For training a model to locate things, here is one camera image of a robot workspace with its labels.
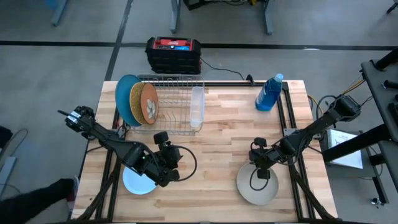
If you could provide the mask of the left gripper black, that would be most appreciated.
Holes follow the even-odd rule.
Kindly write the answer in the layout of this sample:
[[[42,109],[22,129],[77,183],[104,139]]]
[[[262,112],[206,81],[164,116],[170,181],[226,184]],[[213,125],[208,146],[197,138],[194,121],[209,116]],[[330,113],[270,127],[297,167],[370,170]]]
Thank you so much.
[[[159,148],[159,151],[156,152],[155,155],[157,156],[162,180],[167,182],[179,180],[180,174],[177,168],[182,155],[178,147],[171,143],[166,131],[155,134],[154,142]]]

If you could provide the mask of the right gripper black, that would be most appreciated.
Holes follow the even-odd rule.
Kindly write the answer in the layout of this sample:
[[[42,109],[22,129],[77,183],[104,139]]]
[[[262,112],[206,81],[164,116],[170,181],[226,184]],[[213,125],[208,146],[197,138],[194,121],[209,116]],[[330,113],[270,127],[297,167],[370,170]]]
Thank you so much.
[[[256,166],[256,175],[258,179],[270,179],[271,172],[269,168],[276,164],[280,159],[277,151],[279,141],[267,148],[267,141],[264,138],[256,137],[250,145],[249,160]]]

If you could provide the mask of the beige plate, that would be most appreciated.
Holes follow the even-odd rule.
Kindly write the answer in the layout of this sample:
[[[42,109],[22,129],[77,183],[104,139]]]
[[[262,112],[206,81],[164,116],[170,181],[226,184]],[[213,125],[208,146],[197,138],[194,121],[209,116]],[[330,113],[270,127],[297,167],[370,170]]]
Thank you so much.
[[[279,181],[272,169],[260,169],[246,163],[237,174],[236,185],[240,195],[254,205],[267,205],[275,199]]]

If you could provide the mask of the small light blue plate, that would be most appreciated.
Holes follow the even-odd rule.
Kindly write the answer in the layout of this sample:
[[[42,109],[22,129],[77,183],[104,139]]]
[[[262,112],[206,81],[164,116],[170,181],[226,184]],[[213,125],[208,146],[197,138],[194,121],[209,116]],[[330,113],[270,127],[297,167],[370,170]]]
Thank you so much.
[[[127,167],[123,170],[123,184],[130,193],[135,195],[145,195],[156,188],[155,182],[148,176],[139,175]]]

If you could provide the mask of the red-brown plate with flower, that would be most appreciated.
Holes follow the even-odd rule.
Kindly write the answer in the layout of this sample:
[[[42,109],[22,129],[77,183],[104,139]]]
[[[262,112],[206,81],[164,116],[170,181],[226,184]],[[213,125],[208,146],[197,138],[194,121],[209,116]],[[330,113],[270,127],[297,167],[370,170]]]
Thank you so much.
[[[145,83],[141,91],[141,110],[147,124],[154,124],[159,112],[159,98],[154,86]]]

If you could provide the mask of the yellow speckled plate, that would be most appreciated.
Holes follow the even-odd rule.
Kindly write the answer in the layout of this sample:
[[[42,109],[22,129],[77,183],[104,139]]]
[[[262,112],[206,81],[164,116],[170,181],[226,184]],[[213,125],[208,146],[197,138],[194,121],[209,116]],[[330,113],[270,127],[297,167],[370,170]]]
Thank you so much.
[[[142,82],[137,82],[133,85],[131,88],[130,94],[129,94],[129,103],[130,103],[130,109],[131,113],[134,117],[134,119],[140,124],[146,124],[146,121],[144,119],[144,115],[142,113],[141,109],[141,93],[142,89],[144,87],[144,84]]]

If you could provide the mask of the large dark blue plate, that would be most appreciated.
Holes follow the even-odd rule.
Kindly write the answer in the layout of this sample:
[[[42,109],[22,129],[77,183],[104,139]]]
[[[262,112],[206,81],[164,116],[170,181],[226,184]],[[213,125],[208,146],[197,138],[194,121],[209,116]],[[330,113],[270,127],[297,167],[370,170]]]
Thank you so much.
[[[141,124],[134,118],[130,109],[130,91],[140,79],[135,75],[124,75],[121,77],[115,89],[115,102],[119,115],[130,126],[138,127]]]

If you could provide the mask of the clear plastic utensil cup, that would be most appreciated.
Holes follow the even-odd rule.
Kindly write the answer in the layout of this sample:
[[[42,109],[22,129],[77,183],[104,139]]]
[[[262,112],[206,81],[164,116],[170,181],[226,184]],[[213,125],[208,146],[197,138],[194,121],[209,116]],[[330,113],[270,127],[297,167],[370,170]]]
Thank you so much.
[[[192,88],[190,103],[190,126],[199,127],[205,117],[205,89],[201,86]]]

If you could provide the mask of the blue dish soap bottle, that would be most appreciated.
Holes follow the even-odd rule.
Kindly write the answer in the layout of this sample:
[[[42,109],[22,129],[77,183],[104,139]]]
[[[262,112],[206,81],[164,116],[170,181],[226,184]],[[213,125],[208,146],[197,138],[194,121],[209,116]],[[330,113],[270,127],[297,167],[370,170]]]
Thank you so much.
[[[270,111],[275,105],[282,91],[284,75],[278,73],[275,77],[268,79],[259,92],[255,106],[259,111]]]

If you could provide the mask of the white paper sheet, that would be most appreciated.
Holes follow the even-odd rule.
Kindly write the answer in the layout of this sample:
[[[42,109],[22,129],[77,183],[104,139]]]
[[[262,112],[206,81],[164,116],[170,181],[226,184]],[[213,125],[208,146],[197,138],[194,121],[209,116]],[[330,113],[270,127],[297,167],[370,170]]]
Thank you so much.
[[[345,141],[355,138],[356,136],[356,134],[346,133],[336,129],[329,129],[327,131],[328,147],[335,147]],[[363,169],[361,151],[356,151],[346,156],[332,160],[331,163],[340,166]]]

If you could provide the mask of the black stand beam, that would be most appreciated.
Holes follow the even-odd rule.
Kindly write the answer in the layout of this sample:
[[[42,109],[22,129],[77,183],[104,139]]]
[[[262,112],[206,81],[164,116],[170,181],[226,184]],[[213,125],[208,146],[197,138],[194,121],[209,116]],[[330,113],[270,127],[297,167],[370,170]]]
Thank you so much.
[[[391,135],[385,124],[381,124],[375,128],[366,131],[353,139],[347,140],[339,145],[323,151],[323,160],[330,162],[335,159],[344,157],[348,154],[354,153],[365,147],[376,144],[380,141],[390,140]]]

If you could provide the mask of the red and black power station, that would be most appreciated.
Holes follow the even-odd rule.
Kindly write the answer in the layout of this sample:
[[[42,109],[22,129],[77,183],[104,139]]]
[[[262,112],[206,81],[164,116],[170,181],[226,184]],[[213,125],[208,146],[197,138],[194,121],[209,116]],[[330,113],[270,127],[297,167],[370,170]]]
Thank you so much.
[[[146,43],[145,53],[155,73],[201,73],[201,43],[196,39],[151,37]]]

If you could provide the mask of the person's shoe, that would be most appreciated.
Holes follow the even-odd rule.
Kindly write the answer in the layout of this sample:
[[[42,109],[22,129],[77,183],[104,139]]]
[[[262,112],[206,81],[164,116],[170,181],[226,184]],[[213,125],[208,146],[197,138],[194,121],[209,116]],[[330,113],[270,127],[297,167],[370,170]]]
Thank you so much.
[[[72,191],[68,194],[68,196],[66,198],[68,209],[71,212],[73,211],[73,208],[75,206],[75,200],[76,200],[76,196],[78,193],[78,187],[79,187],[80,180],[77,176],[74,176],[72,178],[72,181],[73,181]]]

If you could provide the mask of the grey side table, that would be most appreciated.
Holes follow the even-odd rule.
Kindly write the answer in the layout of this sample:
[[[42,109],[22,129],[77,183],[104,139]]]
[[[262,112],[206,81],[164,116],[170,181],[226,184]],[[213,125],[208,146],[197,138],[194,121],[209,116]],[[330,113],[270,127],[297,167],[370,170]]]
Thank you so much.
[[[398,142],[398,63],[378,70],[372,61],[362,62],[361,70],[391,138]]]

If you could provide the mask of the grey desk leg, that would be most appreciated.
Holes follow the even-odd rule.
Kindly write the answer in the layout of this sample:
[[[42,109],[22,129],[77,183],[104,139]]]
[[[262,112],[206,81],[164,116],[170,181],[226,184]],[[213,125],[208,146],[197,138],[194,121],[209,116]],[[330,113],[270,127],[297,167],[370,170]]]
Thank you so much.
[[[170,31],[172,34],[175,34],[177,32],[181,1],[182,0],[170,0],[172,7],[170,18]]]
[[[273,34],[273,23],[272,23],[272,16],[271,16],[271,9],[274,0],[265,0],[264,2],[264,22],[265,22],[265,32],[267,35]]]
[[[51,24],[54,27],[57,27],[61,21],[64,10],[66,9],[68,0],[52,0],[52,3],[54,12],[51,19]]]

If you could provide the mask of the person's leg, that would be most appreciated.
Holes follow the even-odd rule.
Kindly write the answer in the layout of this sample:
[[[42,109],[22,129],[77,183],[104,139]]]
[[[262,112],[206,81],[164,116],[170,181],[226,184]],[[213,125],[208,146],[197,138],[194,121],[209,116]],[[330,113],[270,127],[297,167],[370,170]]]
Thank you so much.
[[[72,178],[59,179],[48,187],[0,201],[0,224],[25,224],[58,201],[67,202],[72,185]]]

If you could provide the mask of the black equipment under desk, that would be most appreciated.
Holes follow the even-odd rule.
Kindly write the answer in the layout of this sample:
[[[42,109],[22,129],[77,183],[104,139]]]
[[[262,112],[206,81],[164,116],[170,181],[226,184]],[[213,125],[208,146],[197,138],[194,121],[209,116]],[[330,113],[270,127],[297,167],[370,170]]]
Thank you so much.
[[[182,0],[189,11],[198,9],[199,7],[206,6],[209,4],[215,4],[223,2],[230,6],[242,6],[249,4],[255,6],[256,4],[263,3],[265,6],[270,3],[271,0]]]

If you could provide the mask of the black bag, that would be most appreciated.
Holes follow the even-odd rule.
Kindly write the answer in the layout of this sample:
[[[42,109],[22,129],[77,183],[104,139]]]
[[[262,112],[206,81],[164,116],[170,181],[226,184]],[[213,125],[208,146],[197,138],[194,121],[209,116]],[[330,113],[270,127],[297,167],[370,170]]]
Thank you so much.
[[[13,133],[10,129],[0,126],[0,149],[6,147],[8,142],[11,140]]]

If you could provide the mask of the black aluminium table rail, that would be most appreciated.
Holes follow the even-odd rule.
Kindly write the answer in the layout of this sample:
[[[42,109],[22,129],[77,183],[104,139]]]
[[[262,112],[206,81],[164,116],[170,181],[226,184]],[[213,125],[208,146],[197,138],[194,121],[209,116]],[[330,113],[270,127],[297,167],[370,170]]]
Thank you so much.
[[[263,86],[265,80],[254,80],[248,75],[244,80],[204,80],[200,75],[138,75],[140,81],[157,87],[194,87],[194,86]]]

